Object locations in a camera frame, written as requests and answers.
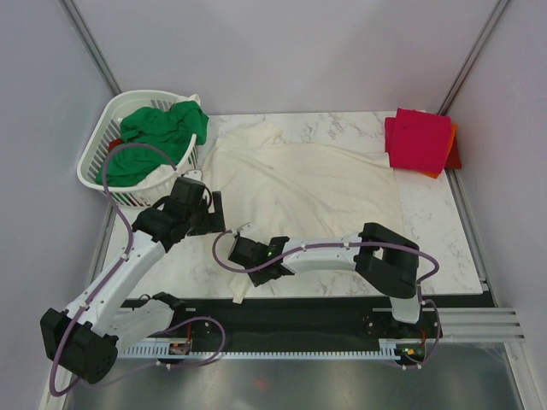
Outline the cream white t shirt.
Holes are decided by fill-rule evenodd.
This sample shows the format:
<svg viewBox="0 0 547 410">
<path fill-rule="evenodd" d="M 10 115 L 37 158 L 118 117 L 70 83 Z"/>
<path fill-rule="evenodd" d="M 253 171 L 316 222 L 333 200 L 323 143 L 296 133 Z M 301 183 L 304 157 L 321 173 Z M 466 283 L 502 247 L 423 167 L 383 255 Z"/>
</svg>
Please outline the cream white t shirt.
<svg viewBox="0 0 547 410">
<path fill-rule="evenodd" d="M 404 233 L 394 171 L 385 153 L 320 143 L 282 143 L 270 122 L 241 125 L 206 157 L 203 181 L 222 195 L 226 226 L 251 223 L 255 240 L 343 237 L 375 222 Z"/>
</svg>

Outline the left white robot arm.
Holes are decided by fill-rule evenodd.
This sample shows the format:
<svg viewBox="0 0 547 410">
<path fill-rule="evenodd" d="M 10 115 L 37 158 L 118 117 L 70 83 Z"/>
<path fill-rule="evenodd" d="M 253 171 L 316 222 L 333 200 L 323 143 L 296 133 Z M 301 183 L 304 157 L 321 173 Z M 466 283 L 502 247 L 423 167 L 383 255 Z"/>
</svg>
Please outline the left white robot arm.
<svg viewBox="0 0 547 410">
<path fill-rule="evenodd" d="M 225 228 L 221 193 L 210 191 L 199 171 L 178 177 L 169 194 L 138 213 L 128 242 L 75 300 L 62 311 L 48 309 L 40 320 L 47 357 L 77 379 L 97 384 L 118 354 L 165 331 L 178 336 L 187 327 L 182 301 L 166 292 L 130 313 L 120 308 L 141 278 L 186 237 Z"/>
</svg>

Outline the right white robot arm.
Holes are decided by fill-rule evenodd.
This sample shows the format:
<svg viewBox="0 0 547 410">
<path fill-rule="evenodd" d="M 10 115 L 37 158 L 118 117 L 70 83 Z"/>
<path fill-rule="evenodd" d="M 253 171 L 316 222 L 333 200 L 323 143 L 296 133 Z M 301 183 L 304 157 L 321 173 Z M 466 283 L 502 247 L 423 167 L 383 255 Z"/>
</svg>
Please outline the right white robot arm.
<svg viewBox="0 0 547 410">
<path fill-rule="evenodd" d="M 331 239 L 282 236 L 261 243 L 238 233 L 228 260 L 247 270 L 254 285 L 306 272 L 354 272 L 389 297 L 392 328 L 407 337 L 422 326 L 416 289 L 419 250 L 385 226 L 367 223 L 357 234 Z"/>
</svg>

